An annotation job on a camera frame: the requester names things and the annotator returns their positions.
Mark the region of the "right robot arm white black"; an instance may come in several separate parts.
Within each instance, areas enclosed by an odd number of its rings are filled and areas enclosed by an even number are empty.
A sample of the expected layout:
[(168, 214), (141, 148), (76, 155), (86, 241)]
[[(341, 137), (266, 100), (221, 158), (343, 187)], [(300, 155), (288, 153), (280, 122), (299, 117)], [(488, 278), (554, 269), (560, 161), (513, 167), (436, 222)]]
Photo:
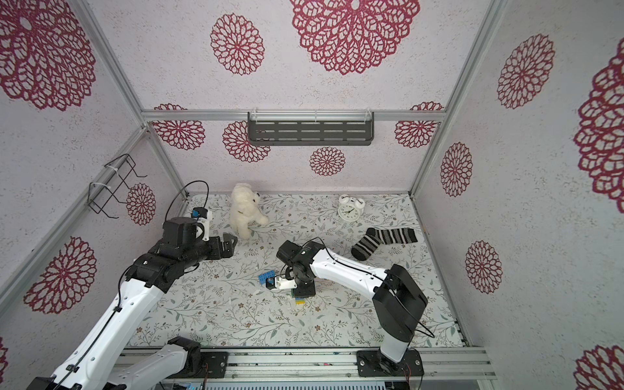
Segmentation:
[(420, 353), (410, 344), (422, 324), (428, 300), (406, 268), (398, 264), (388, 269), (367, 266), (315, 240), (304, 245), (287, 240), (276, 258), (285, 266), (285, 276), (275, 279), (276, 289), (289, 289), (297, 298), (313, 297), (315, 281), (326, 279), (372, 302), (383, 340), (377, 350), (357, 351), (360, 377), (424, 376)]

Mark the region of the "light blue long lego brick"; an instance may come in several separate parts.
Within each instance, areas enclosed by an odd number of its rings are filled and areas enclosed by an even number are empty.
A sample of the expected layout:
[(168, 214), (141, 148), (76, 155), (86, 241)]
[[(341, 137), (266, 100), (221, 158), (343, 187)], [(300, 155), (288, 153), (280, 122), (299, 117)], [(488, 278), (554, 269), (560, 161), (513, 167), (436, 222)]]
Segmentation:
[(258, 276), (258, 281), (261, 285), (265, 285), (268, 279), (275, 278), (275, 271), (266, 271)]

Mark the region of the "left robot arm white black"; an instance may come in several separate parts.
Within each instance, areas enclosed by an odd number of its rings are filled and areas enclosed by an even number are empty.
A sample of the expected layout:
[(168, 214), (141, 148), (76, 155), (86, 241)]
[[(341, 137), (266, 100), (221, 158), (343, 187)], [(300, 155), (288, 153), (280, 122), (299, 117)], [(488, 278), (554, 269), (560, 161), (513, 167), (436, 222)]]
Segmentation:
[(120, 276), (117, 295), (73, 354), (50, 377), (31, 389), (150, 389), (172, 375), (206, 370), (201, 346), (177, 336), (127, 369), (114, 366), (137, 327), (175, 282), (204, 261), (232, 258), (236, 236), (208, 236), (204, 218), (175, 217), (163, 223), (162, 237)]

